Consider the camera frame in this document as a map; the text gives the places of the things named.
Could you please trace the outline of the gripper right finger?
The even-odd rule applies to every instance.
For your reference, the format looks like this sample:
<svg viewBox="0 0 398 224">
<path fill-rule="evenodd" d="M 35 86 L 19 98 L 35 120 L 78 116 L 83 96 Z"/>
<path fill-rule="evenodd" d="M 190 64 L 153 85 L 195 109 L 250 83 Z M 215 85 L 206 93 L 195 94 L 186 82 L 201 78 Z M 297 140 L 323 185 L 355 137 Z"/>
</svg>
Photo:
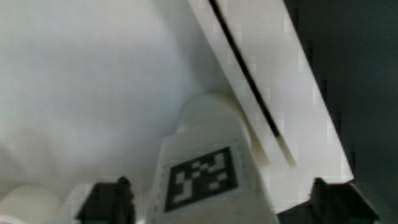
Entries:
<svg viewBox="0 0 398 224">
<path fill-rule="evenodd" d="M 380 216 L 352 182 L 314 179 L 311 198 L 277 214 L 281 224 L 380 224 Z"/>
</svg>

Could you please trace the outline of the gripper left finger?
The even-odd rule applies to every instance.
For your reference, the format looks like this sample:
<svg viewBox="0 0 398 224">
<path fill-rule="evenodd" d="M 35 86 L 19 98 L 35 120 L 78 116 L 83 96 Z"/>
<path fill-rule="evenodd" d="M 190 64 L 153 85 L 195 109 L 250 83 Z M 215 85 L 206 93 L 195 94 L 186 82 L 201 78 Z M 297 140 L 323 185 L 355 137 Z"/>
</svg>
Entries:
<svg viewBox="0 0 398 224">
<path fill-rule="evenodd" d="M 76 220 L 80 224 L 135 224 L 133 192 L 126 177 L 94 185 Z"/>
</svg>

